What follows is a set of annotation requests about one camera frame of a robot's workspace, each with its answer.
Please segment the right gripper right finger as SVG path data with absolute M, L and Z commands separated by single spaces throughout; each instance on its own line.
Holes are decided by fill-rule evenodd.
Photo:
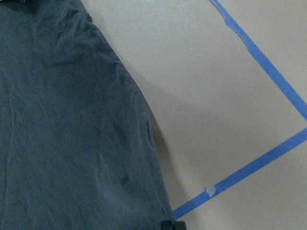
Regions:
M 186 230 L 186 223 L 184 221 L 176 221 L 175 222 L 175 230 Z

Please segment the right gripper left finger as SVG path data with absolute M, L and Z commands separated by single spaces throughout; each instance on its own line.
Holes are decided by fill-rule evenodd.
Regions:
M 174 223 L 170 220 L 163 220 L 161 222 L 161 230 L 174 230 Z

